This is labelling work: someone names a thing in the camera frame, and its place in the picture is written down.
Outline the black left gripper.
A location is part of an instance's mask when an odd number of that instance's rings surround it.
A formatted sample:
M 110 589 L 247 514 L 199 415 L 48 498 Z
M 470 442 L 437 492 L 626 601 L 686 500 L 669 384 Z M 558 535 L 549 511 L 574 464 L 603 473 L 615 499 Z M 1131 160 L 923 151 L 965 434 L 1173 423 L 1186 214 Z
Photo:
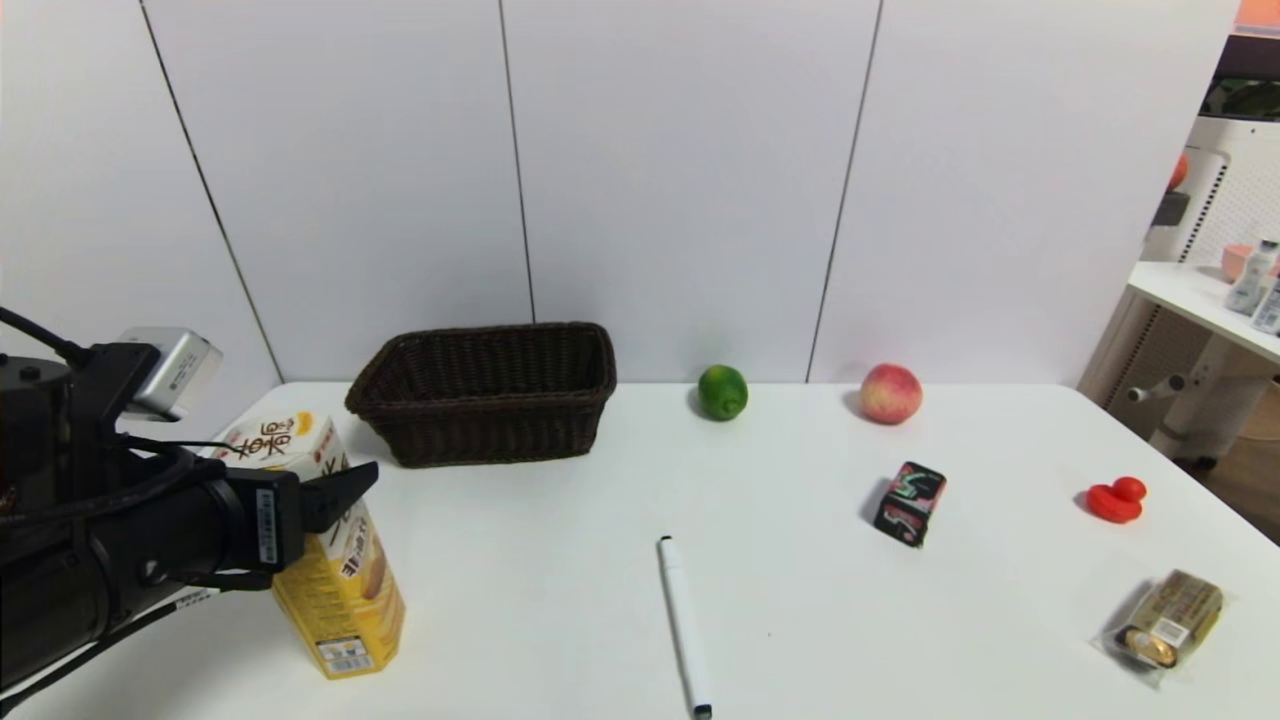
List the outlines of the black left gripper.
M 374 487 L 376 461 L 301 484 L 291 471 L 198 466 L 193 478 L 127 514 L 142 585 L 268 591 Z

